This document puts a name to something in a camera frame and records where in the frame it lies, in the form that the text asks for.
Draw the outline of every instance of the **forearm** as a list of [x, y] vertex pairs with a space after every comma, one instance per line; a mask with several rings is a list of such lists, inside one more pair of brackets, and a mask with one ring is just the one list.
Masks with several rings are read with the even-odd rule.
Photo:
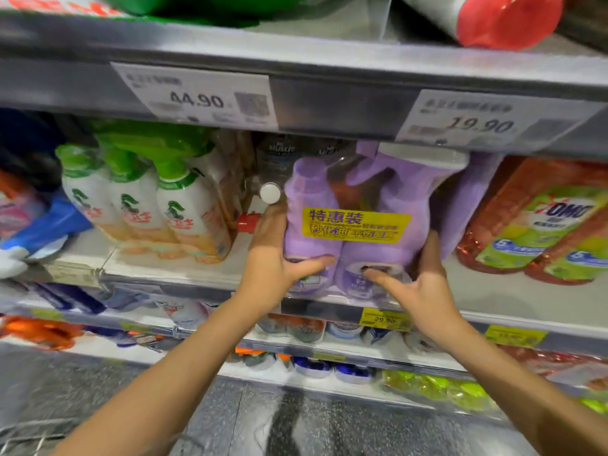
[[62, 442], [55, 456], [140, 456], [183, 431], [217, 371], [260, 314], [234, 296]]
[[467, 322], [443, 347], [481, 384], [541, 455], [605, 455], [608, 421], [489, 343]]

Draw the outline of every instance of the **person's right hand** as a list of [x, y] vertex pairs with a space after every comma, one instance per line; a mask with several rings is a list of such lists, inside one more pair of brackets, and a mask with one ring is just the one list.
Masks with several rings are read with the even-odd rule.
[[426, 336], [447, 348], [452, 336], [468, 325], [454, 306], [446, 270], [439, 258], [439, 236], [431, 230], [418, 263], [418, 278], [404, 284], [380, 270], [367, 269], [365, 277], [390, 292]]

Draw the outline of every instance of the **green logo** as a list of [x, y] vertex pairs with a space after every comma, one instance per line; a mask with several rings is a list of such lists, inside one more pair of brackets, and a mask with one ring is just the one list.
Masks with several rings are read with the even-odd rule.
[[169, 207], [167, 208], [165, 215], [169, 219], [184, 219], [183, 215], [178, 213], [179, 211], [184, 211], [184, 207], [177, 203], [177, 201], [170, 201], [168, 206]]
[[81, 191], [80, 189], [77, 188], [73, 188], [72, 189], [72, 196], [74, 197], [74, 200], [76, 200], [80, 206], [82, 206], [83, 208], [89, 210], [91, 209], [91, 205], [89, 205], [87, 202], [85, 202], [85, 200], [88, 200], [89, 198], [87, 197], [87, 195], [85, 195], [85, 193], [83, 191]]
[[133, 205], [138, 205], [139, 202], [129, 194], [123, 193], [120, 196], [120, 209], [127, 213], [139, 213], [139, 208], [134, 208]]

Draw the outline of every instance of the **white bottle with red cap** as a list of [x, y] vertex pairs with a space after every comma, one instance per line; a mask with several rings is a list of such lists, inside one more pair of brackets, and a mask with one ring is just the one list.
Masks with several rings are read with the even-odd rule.
[[403, 0], [462, 46], [518, 51], [551, 35], [564, 0]]

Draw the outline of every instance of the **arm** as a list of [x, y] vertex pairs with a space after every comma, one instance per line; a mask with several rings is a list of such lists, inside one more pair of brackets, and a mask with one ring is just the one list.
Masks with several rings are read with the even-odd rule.
[[331, 257], [285, 261], [285, 227], [284, 208], [269, 207], [255, 230], [235, 295], [62, 441], [54, 456], [141, 456], [152, 448], [155, 456], [168, 453], [173, 444], [167, 441], [183, 431], [241, 338], [296, 280], [333, 262]]
[[403, 284], [371, 269], [365, 275], [389, 291], [418, 329], [475, 376], [541, 455], [608, 454], [608, 420], [528, 371], [460, 315], [441, 265], [436, 232], [431, 231], [422, 250], [414, 283]]

